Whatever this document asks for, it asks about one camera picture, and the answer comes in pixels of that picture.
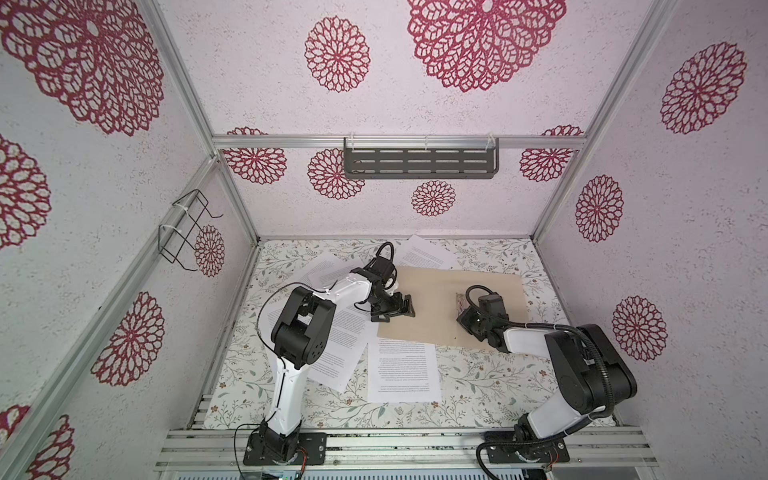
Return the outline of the brown cardboard folder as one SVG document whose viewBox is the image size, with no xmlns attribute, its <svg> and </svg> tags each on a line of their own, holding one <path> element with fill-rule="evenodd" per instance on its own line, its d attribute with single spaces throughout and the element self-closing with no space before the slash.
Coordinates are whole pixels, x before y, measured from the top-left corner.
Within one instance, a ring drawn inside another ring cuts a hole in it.
<svg viewBox="0 0 768 480">
<path fill-rule="evenodd" d="M 398 291 L 412 297 L 413 317 L 398 316 L 378 327 L 377 336 L 436 346 L 490 351 L 457 322 L 466 304 L 461 300 L 471 285 L 499 293 L 514 322 L 528 320 L 527 300 L 517 275 L 461 270 L 436 270 L 403 266 L 398 269 Z"/>
</svg>

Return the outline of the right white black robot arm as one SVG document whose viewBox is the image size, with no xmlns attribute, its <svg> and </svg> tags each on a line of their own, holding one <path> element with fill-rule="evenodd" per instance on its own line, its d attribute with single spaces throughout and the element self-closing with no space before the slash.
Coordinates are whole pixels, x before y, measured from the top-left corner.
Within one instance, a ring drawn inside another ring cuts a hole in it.
<svg viewBox="0 0 768 480">
<path fill-rule="evenodd" d="M 514 322 L 502 296 L 483 285 L 469 286 L 465 298 L 468 307 L 457 322 L 467 333 L 501 353 L 548 360 L 557 383 L 557 391 L 522 415 L 513 431 L 485 434 L 475 457 L 488 478 L 497 476 L 484 456 L 517 457 L 547 470 L 568 462 L 566 437 L 611 417 L 619 403 L 637 394 L 633 373 L 598 325 Z"/>
</svg>

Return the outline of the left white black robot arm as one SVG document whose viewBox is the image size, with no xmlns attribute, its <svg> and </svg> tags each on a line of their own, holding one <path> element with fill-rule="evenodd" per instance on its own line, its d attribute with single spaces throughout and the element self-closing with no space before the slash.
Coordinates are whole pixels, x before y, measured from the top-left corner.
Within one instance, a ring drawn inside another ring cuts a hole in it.
<svg viewBox="0 0 768 480">
<path fill-rule="evenodd" d="M 369 321 L 415 316 L 409 294 L 397 290 L 395 247 L 386 241 L 374 257 L 328 287 L 290 282 L 292 288 L 270 334 L 266 349 L 276 357 L 275 392 L 264 419 L 250 433 L 242 464 L 307 464 L 301 444 L 302 405 L 310 367 L 326 350 L 335 315 L 354 307 Z"/>
</svg>

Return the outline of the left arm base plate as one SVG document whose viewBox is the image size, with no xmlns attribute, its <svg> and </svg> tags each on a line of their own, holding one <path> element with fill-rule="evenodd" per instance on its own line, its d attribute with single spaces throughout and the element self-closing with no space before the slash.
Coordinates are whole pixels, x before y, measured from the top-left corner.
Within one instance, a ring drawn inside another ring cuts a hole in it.
<svg viewBox="0 0 768 480">
<path fill-rule="evenodd" d="M 299 432 L 288 437 L 266 432 L 252 433 L 242 457 L 245 466 L 316 466 L 326 457 L 326 433 Z"/>
</svg>

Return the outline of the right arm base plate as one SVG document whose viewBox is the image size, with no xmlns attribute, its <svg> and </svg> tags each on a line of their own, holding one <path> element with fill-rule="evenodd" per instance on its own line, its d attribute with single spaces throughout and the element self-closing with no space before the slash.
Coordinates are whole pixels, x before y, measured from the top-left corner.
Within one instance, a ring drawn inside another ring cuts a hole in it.
<svg viewBox="0 0 768 480">
<path fill-rule="evenodd" d="M 492 464 L 501 463 L 566 463 L 571 460 L 564 437 L 519 440 L 515 433 L 486 432 L 483 438 Z"/>
</svg>

